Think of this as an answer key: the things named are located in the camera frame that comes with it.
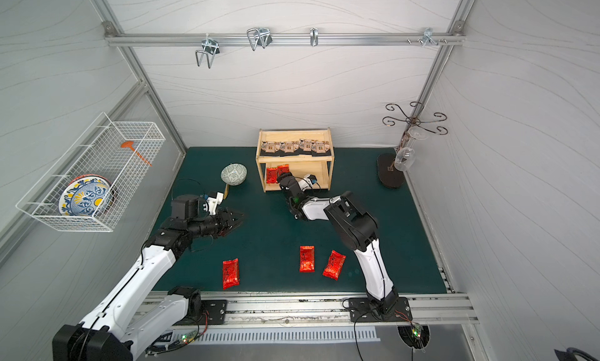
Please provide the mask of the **brown tea bag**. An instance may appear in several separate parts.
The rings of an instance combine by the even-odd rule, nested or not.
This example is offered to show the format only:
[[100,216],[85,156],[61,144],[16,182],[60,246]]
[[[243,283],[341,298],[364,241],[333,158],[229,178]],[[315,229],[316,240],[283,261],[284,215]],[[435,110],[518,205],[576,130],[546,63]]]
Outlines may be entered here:
[[312,140],[311,152],[313,156],[330,156],[331,143],[324,140]]
[[281,149],[281,142],[270,142],[263,141],[260,144],[260,156],[281,156],[283,154],[283,150]]
[[281,142],[280,151],[282,156],[297,156],[300,154],[301,148],[298,141]]
[[301,139],[298,141],[298,151],[303,155],[313,154],[313,140]]

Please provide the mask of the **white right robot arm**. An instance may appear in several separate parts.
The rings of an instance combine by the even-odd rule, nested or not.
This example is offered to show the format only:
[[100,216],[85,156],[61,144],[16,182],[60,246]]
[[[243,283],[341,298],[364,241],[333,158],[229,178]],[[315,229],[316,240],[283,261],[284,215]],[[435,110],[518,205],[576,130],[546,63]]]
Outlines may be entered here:
[[315,197],[308,193],[312,182],[291,173],[280,175],[277,183],[295,219],[329,221],[342,243],[355,253],[365,278],[367,297],[379,314],[394,309],[398,292],[381,256],[379,224],[355,194],[346,191],[331,198]]

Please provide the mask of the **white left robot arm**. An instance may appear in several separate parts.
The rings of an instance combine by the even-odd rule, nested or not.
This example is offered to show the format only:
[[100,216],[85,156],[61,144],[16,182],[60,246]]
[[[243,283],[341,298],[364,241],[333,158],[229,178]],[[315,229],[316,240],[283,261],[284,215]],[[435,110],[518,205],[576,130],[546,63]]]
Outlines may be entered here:
[[172,325],[209,322],[201,294],[177,287],[138,320],[134,315],[161,277],[191,249],[195,239],[224,237],[240,227],[243,215],[224,208],[199,217],[177,210],[143,244],[134,265],[115,288],[76,325],[63,325],[52,340],[54,360],[135,360]]

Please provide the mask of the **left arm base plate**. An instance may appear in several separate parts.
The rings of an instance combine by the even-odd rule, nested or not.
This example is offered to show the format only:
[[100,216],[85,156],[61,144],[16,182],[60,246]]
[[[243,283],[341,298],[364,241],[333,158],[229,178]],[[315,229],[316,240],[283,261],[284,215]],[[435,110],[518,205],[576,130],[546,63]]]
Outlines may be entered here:
[[228,301],[225,299],[203,300],[199,296],[188,300],[187,318],[202,326],[223,325]]

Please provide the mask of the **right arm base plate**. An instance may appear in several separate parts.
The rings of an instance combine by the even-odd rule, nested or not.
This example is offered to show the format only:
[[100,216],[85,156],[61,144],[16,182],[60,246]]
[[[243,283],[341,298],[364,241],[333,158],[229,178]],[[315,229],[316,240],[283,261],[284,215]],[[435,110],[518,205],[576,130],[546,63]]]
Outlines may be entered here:
[[406,297],[392,291],[382,301],[370,296],[347,298],[342,302],[353,323],[411,322],[413,315]]

